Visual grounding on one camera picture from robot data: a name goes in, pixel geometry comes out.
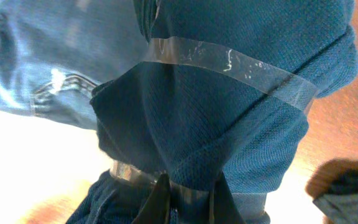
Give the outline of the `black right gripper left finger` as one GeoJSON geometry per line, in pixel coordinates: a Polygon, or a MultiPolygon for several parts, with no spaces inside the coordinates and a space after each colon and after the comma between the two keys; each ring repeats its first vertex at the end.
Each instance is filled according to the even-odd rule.
{"type": "Polygon", "coordinates": [[[170,223],[170,179],[162,174],[132,224],[170,223]]]}

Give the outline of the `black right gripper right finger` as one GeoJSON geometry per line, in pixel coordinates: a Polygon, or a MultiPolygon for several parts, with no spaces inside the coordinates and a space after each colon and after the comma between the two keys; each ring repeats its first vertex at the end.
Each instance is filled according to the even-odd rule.
{"type": "Polygon", "coordinates": [[[245,224],[237,211],[223,173],[220,173],[212,191],[212,223],[245,224]]]}

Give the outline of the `teal blue garment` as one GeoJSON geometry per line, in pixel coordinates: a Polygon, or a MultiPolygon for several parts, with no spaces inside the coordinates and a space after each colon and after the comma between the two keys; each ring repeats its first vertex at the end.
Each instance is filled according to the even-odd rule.
{"type": "Polygon", "coordinates": [[[354,1],[132,1],[147,48],[93,90],[103,172],[69,223],[132,223],[158,178],[170,223],[212,223],[223,173],[245,223],[269,223],[307,110],[358,72],[354,1]]]}

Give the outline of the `black garment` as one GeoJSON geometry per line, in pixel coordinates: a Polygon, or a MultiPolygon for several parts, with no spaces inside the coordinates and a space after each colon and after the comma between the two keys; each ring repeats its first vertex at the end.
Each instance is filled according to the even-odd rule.
{"type": "Polygon", "coordinates": [[[306,185],[325,223],[358,224],[358,160],[333,159],[319,166],[306,185]]]}

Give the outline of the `dark blue jeans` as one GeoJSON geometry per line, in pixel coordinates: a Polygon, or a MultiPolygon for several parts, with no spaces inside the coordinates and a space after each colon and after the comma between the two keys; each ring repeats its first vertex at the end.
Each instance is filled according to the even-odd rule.
{"type": "Polygon", "coordinates": [[[0,111],[94,129],[93,89],[146,48],[132,1],[0,1],[0,111]]]}

